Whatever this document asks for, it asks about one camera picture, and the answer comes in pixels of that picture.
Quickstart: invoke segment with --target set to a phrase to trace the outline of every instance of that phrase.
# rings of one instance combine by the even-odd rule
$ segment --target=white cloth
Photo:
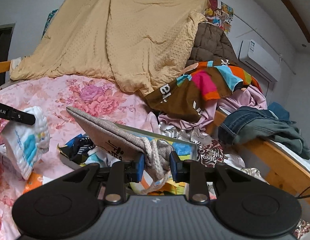
[[[102,148],[96,146],[94,149],[87,152],[89,155],[85,164],[89,163],[98,163],[101,168],[103,167],[112,167],[115,162],[119,162],[120,160],[108,154]]]
[[[2,130],[1,137],[12,165],[24,179],[28,179],[34,164],[49,150],[50,131],[47,118],[40,107],[33,106],[24,112],[35,116],[35,124],[9,121]]]
[[[19,65],[19,63],[22,61],[21,57],[15,58],[15,59],[11,59],[11,64],[10,64],[10,76],[13,73],[14,69],[17,68],[17,66]]]

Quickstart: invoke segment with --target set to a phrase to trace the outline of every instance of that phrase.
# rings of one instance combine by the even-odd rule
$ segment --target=gray drawstring bag
[[[169,155],[173,147],[165,140],[149,141],[117,127],[113,122],[91,116],[68,106],[67,112],[88,134],[95,145],[119,160],[134,160],[138,153],[145,155],[145,170],[154,181],[169,171]]]

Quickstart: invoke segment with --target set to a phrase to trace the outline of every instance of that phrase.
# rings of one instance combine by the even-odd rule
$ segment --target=blue gripper pad
[[[171,168],[171,174],[172,174],[173,181],[176,181],[177,163],[175,162],[172,154],[170,154],[169,156],[169,161],[170,161],[170,168]]]
[[[137,182],[140,182],[142,180],[143,171],[144,171],[144,154],[141,154],[141,157],[137,164]]]

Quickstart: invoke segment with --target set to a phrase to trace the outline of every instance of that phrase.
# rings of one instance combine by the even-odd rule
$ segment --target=cartoon poster
[[[209,0],[210,8],[205,10],[205,17],[209,23],[218,26],[226,34],[231,31],[231,22],[234,17],[234,10],[223,2],[218,0]]]

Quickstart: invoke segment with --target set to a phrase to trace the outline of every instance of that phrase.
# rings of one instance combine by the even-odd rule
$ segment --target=metal screw
[[[193,195],[192,199],[196,202],[205,202],[208,200],[207,196],[204,194],[195,194]]]
[[[113,202],[113,203],[116,203],[116,202],[119,202],[121,199],[120,195],[118,194],[108,194],[106,197],[105,197],[105,200],[108,201],[108,202]]]

